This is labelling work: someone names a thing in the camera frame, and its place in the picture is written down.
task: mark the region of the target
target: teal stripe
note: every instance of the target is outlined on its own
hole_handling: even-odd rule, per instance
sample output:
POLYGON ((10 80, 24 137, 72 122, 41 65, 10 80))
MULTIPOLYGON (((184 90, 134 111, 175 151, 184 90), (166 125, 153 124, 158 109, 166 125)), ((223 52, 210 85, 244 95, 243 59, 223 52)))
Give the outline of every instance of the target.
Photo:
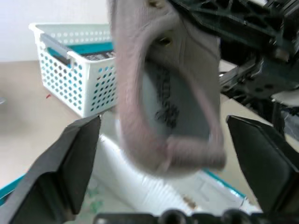
POLYGON ((20 182, 20 180, 22 178, 23 178, 23 176, 21 176, 20 178, 16 179, 13 182, 11 182, 9 185, 5 186, 4 188, 0 189, 0 206, 4 204, 3 197, 5 197, 10 192, 12 192, 16 188, 16 186, 18 185, 18 183, 20 182))
POLYGON ((240 191, 236 190, 235 188, 233 188, 231 185, 229 185, 228 183, 226 183, 224 180, 220 179, 217 175, 213 174, 212 172, 208 171, 208 170, 204 170, 204 172, 206 174, 208 174, 210 177, 214 178, 215 180, 219 181, 221 184, 223 184, 225 187, 229 188, 230 190, 232 190, 236 195, 245 198, 246 195, 244 195, 243 193, 241 193, 240 191))

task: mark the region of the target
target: basket handle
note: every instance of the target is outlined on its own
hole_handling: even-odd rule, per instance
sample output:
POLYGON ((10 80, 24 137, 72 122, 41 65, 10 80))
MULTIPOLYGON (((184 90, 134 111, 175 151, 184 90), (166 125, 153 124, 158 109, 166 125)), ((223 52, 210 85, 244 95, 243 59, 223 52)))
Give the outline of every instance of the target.
POLYGON ((68 59, 68 51, 72 51, 72 49, 66 47, 65 45, 61 44, 48 34, 41 34, 40 40, 49 48, 52 48, 55 50, 57 53, 59 53, 61 56, 65 57, 68 59))

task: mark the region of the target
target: white wall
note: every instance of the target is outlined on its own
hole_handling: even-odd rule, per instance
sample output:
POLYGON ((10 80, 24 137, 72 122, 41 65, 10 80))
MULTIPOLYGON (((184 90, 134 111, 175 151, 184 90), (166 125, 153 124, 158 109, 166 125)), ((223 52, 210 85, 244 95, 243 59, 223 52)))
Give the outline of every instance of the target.
POLYGON ((2 0, 0 62, 38 60, 32 22, 106 23, 106 0, 2 0))

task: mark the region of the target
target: basket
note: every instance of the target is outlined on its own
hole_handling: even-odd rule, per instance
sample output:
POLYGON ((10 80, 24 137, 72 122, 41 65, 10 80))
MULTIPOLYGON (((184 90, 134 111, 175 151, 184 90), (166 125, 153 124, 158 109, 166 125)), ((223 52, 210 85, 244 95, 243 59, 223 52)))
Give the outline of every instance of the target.
POLYGON ((84 56, 113 49, 108 24, 34 23, 29 28, 35 35, 43 85, 53 95, 81 117, 115 106, 114 54, 101 60, 84 56))

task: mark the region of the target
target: table surface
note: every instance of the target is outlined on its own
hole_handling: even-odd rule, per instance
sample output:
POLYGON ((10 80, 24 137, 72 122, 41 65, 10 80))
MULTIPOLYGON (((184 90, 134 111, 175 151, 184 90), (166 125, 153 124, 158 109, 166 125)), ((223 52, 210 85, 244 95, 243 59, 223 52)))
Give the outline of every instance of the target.
MULTIPOLYGON (((0 105, 1 189, 26 173, 35 159, 79 116, 54 96, 47 97, 50 93, 42 85, 38 62, 0 63, 0 70, 0 96, 7 99, 0 105)), ((232 114, 267 122, 236 101, 221 95, 221 124, 228 163, 217 175, 257 204, 240 170, 225 122, 225 118, 232 114)), ((101 132, 115 140, 114 118, 109 112, 104 114, 101 132)), ((289 136, 287 140, 299 149, 296 140, 289 136)))

